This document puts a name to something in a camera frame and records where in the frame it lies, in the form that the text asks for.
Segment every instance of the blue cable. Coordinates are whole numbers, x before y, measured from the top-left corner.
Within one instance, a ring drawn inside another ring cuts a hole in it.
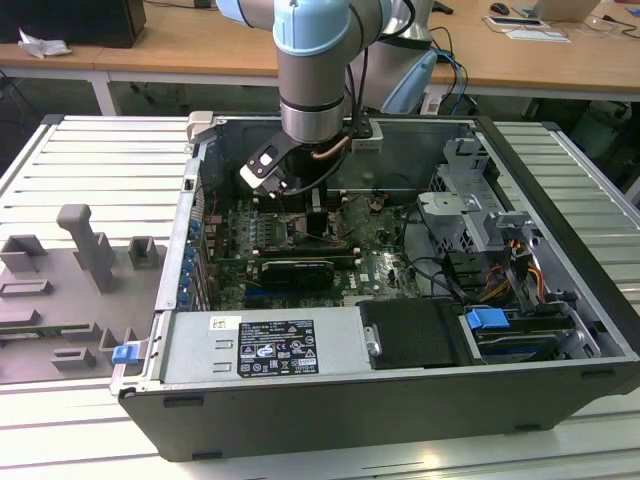
[[[455,115],[456,111],[458,110],[458,107],[460,106],[460,101],[462,100],[462,92],[464,91],[465,79],[464,79],[464,76],[462,75],[462,69],[460,68],[460,64],[456,62],[455,59],[448,54],[448,52],[445,52],[444,50],[439,50],[437,48],[434,48],[434,50],[436,51],[436,53],[438,53],[438,55],[441,55],[444,59],[446,59],[453,68],[455,68],[456,73],[458,74],[458,78],[460,79],[458,99],[456,100],[456,103],[454,104],[453,109],[451,110],[451,115]]]

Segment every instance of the laptop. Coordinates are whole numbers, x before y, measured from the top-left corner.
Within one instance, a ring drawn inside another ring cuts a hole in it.
[[[538,18],[550,22],[584,22],[600,0],[538,0],[531,6],[514,6],[524,18]]]

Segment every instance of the computer case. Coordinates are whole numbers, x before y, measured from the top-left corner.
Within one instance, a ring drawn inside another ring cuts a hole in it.
[[[44,40],[130,48],[146,22],[143,0],[0,0],[0,42],[18,29]]]

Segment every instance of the power supply label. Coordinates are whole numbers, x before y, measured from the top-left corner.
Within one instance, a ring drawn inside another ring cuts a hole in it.
[[[313,320],[246,322],[238,329],[238,375],[243,378],[318,373]]]

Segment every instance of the desk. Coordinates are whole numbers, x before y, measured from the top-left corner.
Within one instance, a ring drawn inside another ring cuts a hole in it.
[[[469,72],[468,93],[640,100],[640,40],[588,36],[566,23],[561,25],[569,44],[511,40],[482,22],[491,0],[445,3],[455,13],[432,14],[430,26],[451,31],[456,56]],[[72,46],[69,56],[38,60],[17,45],[0,45],[0,68],[15,77],[91,82],[104,115],[118,112],[109,90],[112,81],[277,85],[269,32],[237,25],[218,12],[149,4],[145,9],[146,28],[131,49]],[[596,13],[640,25],[621,5],[603,4]],[[443,32],[436,39],[447,44]],[[452,80],[449,66],[436,67],[433,85],[443,90]]]

